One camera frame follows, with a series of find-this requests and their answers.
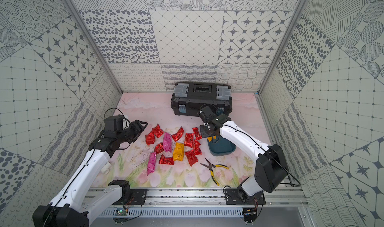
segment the red candy wrapper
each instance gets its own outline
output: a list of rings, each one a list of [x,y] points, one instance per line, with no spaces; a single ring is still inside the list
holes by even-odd
[[[185,152],[185,156],[187,157],[190,166],[198,161],[193,150]]]
[[[184,146],[193,147],[193,133],[186,133],[184,137]]]
[[[152,131],[145,135],[145,143],[147,143],[148,146],[155,143],[155,135]]]
[[[164,154],[161,155],[159,164],[169,164],[169,165],[174,165],[175,162],[173,161],[173,157],[166,158]]]
[[[200,143],[196,139],[193,140],[193,152],[195,155],[202,154],[200,149]]]
[[[199,134],[199,129],[197,127],[192,128],[192,130],[197,140],[202,139],[201,135]]]
[[[183,129],[183,127],[180,127],[179,131],[175,134],[172,134],[171,136],[172,136],[173,140],[175,140],[175,142],[176,142],[181,138],[181,136],[183,136],[183,134],[184,134],[184,129]]]
[[[155,128],[152,128],[152,132],[157,138],[160,138],[161,135],[163,135],[164,133],[164,131],[160,128],[159,124],[157,124]]]
[[[161,153],[163,151],[164,151],[163,143],[159,143],[158,145],[156,145],[156,147],[155,147],[156,154],[159,154],[159,153]]]

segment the needle-nose pliers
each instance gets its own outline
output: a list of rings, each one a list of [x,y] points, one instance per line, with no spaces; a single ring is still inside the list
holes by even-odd
[[[211,164],[211,162],[209,162],[207,158],[205,158],[205,160],[208,162],[208,165],[206,165],[206,164],[201,164],[201,165],[204,165],[205,167],[207,167],[211,171],[212,180],[214,181],[214,183],[217,186],[219,186],[218,182],[215,180],[214,172],[213,172],[212,168],[223,167],[223,168],[229,169],[228,166],[225,166],[223,164]]]

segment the vent grille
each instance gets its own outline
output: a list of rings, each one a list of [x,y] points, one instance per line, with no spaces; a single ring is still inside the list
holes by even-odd
[[[108,208],[99,217],[117,217],[116,210],[121,208]],[[131,207],[127,215],[119,215],[119,218],[132,218],[140,214],[141,207]],[[242,217],[241,207],[189,207],[180,209],[176,207],[144,207],[141,217]]]

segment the pink table surface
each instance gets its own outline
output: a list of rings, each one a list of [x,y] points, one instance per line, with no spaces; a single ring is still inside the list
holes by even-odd
[[[224,164],[229,170],[215,168],[214,175],[220,186],[229,185],[237,187],[245,178],[254,174],[255,163],[239,148],[225,156],[213,156],[208,149],[206,139],[201,139],[200,149],[202,155],[197,155],[198,162],[192,167],[184,155],[183,161],[175,161],[175,164],[159,164],[161,154],[172,157],[172,153],[162,152],[156,156],[156,170],[147,175],[147,163],[150,153],[155,146],[162,142],[162,135],[156,138],[154,144],[147,146],[145,135],[148,134],[157,123],[165,132],[174,134],[183,126],[185,133],[192,133],[193,127],[202,124],[199,117],[177,116],[170,108],[172,94],[168,93],[124,93],[118,103],[118,107],[131,121],[136,119],[148,122],[147,128],[135,143],[123,151],[116,151],[109,162],[112,166],[109,173],[99,173],[92,187],[105,187],[114,179],[125,179],[132,187],[215,187],[210,177],[209,170],[200,163],[205,163],[206,157],[212,164]],[[264,126],[254,94],[232,94],[233,111],[229,115],[243,130],[253,137],[270,144],[266,128]],[[184,135],[178,141],[184,143]],[[123,143],[121,148],[128,147]]]

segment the pink candy packet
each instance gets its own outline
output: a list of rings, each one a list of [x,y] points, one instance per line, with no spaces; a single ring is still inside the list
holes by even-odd
[[[149,173],[155,172],[155,164],[156,164],[156,153],[153,152],[149,156],[148,165],[147,165],[147,175]]]
[[[165,132],[164,138],[163,138],[163,148],[166,152],[172,152],[172,139],[170,137],[170,134]]]

